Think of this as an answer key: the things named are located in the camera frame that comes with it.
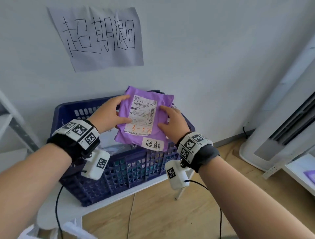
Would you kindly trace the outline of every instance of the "forearm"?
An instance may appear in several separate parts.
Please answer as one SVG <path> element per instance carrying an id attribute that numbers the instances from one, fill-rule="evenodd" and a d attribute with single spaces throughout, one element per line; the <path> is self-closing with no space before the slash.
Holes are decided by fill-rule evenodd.
<path id="1" fill-rule="evenodd" d="M 16 238 L 25 229 L 71 161 L 64 150 L 47 144 L 0 174 L 2 238 Z"/>
<path id="2" fill-rule="evenodd" d="M 241 239 L 315 238 L 290 212 L 217 156 L 199 175 Z"/>

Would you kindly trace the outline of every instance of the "plastic mailer bag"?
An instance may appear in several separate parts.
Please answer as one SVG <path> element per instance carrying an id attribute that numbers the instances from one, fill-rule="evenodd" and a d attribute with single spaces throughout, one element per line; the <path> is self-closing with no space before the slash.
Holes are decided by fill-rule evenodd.
<path id="1" fill-rule="evenodd" d="M 147 92 L 132 86 L 128 87 L 125 95 L 130 95 L 130 98 L 121 102 L 119 116 L 128 117 L 132 122 L 117 126 L 115 141 L 133 143 L 155 151 L 166 151 L 168 142 L 158 123 L 167 124 L 168 115 L 160 106 L 171 107 L 174 96 Z"/>

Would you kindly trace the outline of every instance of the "paper note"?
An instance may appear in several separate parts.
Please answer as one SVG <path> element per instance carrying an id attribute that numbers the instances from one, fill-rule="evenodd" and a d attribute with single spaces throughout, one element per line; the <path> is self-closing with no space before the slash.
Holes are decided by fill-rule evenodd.
<path id="1" fill-rule="evenodd" d="M 76 72 L 110 66 L 143 66 L 135 8 L 48 8 Z"/>

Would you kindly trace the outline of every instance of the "white air conditioner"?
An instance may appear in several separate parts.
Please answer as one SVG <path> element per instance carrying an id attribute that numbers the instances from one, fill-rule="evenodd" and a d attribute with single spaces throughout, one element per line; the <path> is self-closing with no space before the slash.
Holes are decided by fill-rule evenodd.
<path id="1" fill-rule="evenodd" d="M 315 145 L 314 46 L 315 38 L 256 113 L 259 125 L 240 148 L 241 158 L 263 171 L 280 161 L 288 163 Z"/>

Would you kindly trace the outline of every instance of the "human hand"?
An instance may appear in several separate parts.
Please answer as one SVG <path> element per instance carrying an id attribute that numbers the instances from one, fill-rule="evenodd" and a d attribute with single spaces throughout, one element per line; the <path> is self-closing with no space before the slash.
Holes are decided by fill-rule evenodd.
<path id="1" fill-rule="evenodd" d="M 178 109 L 161 106 L 161 110 L 164 110 L 169 115 L 168 125 L 159 123 L 158 127 L 172 140 L 177 143 L 181 137 L 190 131 L 185 118 Z"/>
<path id="2" fill-rule="evenodd" d="M 131 123 L 131 119 L 119 117 L 116 111 L 117 105 L 129 97 L 130 95 L 123 95 L 109 99 L 88 120 L 96 127 L 100 134 L 114 128 L 116 125 Z"/>

